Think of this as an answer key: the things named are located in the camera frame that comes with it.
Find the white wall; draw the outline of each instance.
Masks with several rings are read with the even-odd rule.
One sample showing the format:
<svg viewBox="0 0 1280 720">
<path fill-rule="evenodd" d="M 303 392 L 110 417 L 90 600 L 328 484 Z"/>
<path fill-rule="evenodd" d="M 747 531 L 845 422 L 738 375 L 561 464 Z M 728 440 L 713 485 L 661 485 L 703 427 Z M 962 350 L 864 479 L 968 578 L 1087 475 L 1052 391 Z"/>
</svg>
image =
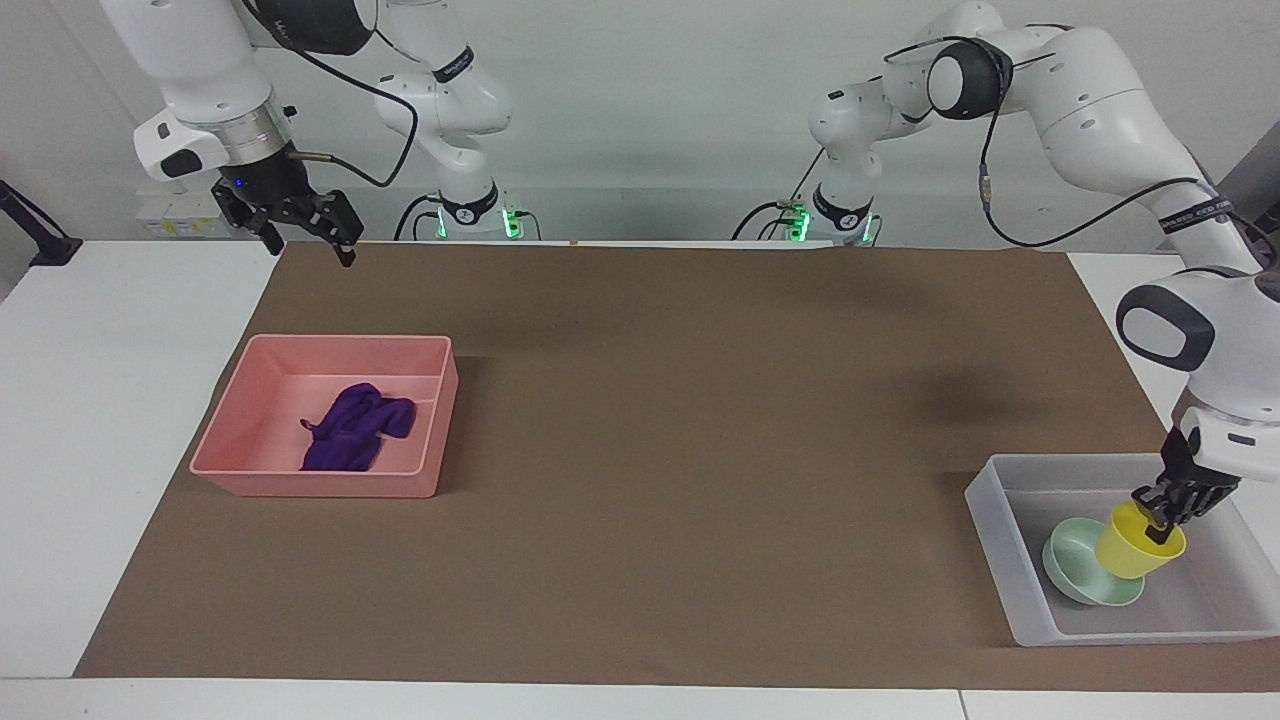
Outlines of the white wall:
<svg viewBox="0 0 1280 720">
<path fill-rule="evenodd" d="M 819 92 L 878 72 L 951 0 L 458 0 L 472 45 L 512 87 L 511 129 L 485 140 L 494 169 L 549 237 L 723 238 L 750 206 L 786 195 L 812 158 L 805 113 Z M 64 224 L 93 237 L 137 236 L 132 191 L 142 173 L 129 132 L 160 108 L 92 0 L 8 0 L 0 28 L 0 173 Z M 1275 0 L 1004 0 L 1010 24 L 1061 20 L 1110 29 L 1174 132 L 1216 176 L 1272 126 L 1280 86 Z M 280 50 L 260 61 L 297 105 L 303 149 L 384 173 L 398 136 L 358 91 Z M 335 64 L 372 79 L 408 63 L 370 45 Z M 983 128 L 936 127 L 884 143 L 879 193 L 886 243 L 998 246 L 974 201 Z M 1025 118 L 1002 120 L 992 152 L 997 215 L 1042 237 L 1110 199 L 1064 186 Z M 421 158 L 396 188 L 342 187 L 370 237 L 385 237 L 404 200 L 430 184 Z M 1069 247 L 1158 243 L 1142 210 Z"/>
</svg>

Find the white table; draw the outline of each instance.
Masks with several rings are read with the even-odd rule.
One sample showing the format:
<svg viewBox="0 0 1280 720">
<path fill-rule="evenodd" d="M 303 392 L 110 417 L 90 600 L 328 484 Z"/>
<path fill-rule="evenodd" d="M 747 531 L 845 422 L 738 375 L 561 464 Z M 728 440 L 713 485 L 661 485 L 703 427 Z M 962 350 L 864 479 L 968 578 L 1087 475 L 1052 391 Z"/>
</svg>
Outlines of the white table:
<svg viewBox="0 0 1280 720">
<path fill-rule="evenodd" d="M 1108 322 L 1125 290 L 1180 268 L 1169 256 L 1073 263 Z M 273 265 L 257 243 L 91 242 L 67 268 L 32 270 L 0 304 L 0 678 L 50 678 L 0 680 L 0 717 L 955 720 L 965 716 L 961 703 L 983 720 L 1280 717 L 1280 694 L 60 679 L 74 671 Z M 1181 374 L 1130 363 L 1167 424 Z M 134 398 L 143 393 L 168 401 L 142 414 Z M 1276 562 L 1280 530 L 1266 520 L 1280 516 L 1280 488 L 1243 488 L 1240 497 Z"/>
</svg>

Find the yellow cup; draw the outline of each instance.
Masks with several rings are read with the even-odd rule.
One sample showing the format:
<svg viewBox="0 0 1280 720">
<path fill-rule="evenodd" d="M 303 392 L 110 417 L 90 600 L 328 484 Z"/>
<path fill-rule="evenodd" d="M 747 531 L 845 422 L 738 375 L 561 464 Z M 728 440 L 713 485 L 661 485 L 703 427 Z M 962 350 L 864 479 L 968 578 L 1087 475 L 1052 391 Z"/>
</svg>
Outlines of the yellow cup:
<svg viewBox="0 0 1280 720">
<path fill-rule="evenodd" d="M 1187 552 L 1187 536 L 1181 528 L 1174 528 L 1165 544 L 1156 544 L 1147 537 L 1147 516 L 1129 500 L 1111 511 L 1093 555 L 1112 575 L 1135 580 L 1183 552 Z"/>
</svg>

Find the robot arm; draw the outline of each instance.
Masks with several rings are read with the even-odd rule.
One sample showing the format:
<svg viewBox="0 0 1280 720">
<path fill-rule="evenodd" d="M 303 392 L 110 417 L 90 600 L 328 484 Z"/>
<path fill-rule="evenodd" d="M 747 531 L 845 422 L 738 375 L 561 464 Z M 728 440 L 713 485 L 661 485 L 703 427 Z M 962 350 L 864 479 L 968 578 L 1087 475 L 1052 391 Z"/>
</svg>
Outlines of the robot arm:
<svg viewBox="0 0 1280 720">
<path fill-rule="evenodd" d="M 1190 401 L 1161 450 L 1165 471 L 1133 493 L 1148 536 L 1165 542 L 1240 478 L 1280 478 L 1280 375 L 1271 372 L 1280 333 L 1267 332 L 1280 324 L 1280 270 L 1262 270 L 1230 222 L 1230 201 L 1165 126 L 1115 40 L 1097 28 L 1007 29 L 989 4 L 970 1 L 914 42 L 886 58 L 882 79 L 814 106 L 810 129 L 831 160 L 810 205 L 814 232 L 858 237 L 881 173 L 874 142 L 934 115 L 995 123 L 993 114 L 1028 113 L 1064 179 L 1144 205 L 1192 268 L 1134 288 L 1116 315 L 1134 352 L 1188 373 Z M 984 164 L 979 179 L 989 218 Z"/>
<path fill-rule="evenodd" d="M 1217 196 L 1165 126 L 1133 64 L 1106 32 L 1046 26 L 1007 29 L 989 4 L 969 1 L 936 19 L 914 42 L 886 58 L 879 101 L 841 108 L 842 97 L 832 99 L 836 91 L 819 99 L 810 113 L 814 137 L 832 160 L 829 176 L 812 200 L 815 232 L 856 237 L 858 227 L 838 219 L 855 209 L 861 218 L 869 213 L 859 201 L 872 199 L 879 163 L 846 161 L 851 145 L 858 156 L 874 160 L 872 143 L 923 129 L 934 115 L 977 119 L 997 110 L 1027 111 L 1055 170 L 1076 187 L 1129 196 L 1176 178 L 1197 181 L 1147 192 L 1138 202 L 1160 219 L 1188 265 L 1260 269 L 1226 222 L 1230 204 Z M 892 126 L 883 122 L 886 105 L 895 118 Z M 870 129 L 831 132 L 840 111 L 852 111 L 858 119 L 842 119 L 835 123 L 838 127 Z M 989 188 L 986 168 L 983 176 Z M 832 202 L 833 188 L 852 186 L 856 192 Z M 823 211 L 824 205 L 847 211 Z"/>
<path fill-rule="evenodd" d="M 311 188 L 293 156 L 271 83 L 228 0 L 101 0 L 138 65 L 160 85 L 165 109 L 134 135 L 147 174 L 159 181 L 218 169 L 212 188 L 228 220 L 284 247 L 273 223 L 328 241 L 343 265 L 355 261 L 364 224 L 347 197 Z"/>
<path fill-rule="evenodd" d="M 421 124 L 417 143 L 430 154 L 439 179 L 445 234 L 507 231 L 498 184 L 480 145 L 470 136 L 502 132 L 511 124 L 507 88 L 481 68 L 467 45 L 456 12 L 445 0 L 389 0 L 396 49 L 431 68 L 430 74 L 399 73 L 379 88 L 407 100 Z M 407 136 L 408 111 L 378 99 L 388 127 Z"/>
</svg>

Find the black mount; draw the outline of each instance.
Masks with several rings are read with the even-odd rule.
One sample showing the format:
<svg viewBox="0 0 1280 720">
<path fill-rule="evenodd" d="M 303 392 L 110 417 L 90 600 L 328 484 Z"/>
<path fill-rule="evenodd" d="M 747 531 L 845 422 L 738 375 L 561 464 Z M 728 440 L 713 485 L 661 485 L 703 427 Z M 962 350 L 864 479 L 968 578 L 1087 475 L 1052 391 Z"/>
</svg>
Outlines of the black mount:
<svg viewBox="0 0 1280 720">
<path fill-rule="evenodd" d="M 49 232 L 49 228 L 42 225 L 40 220 L 27 210 L 23 205 L 22 197 L 17 193 L 9 184 L 0 181 L 0 210 L 4 210 L 13 222 L 18 224 L 31 240 L 36 241 L 36 247 L 40 249 L 40 254 L 32 258 L 32 268 L 50 268 L 50 266 L 63 266 L 72 261 L 76 256 L 76 251 L 84 245 L 84 241 L 78 237 L 58 237 Z"/>
</svg>

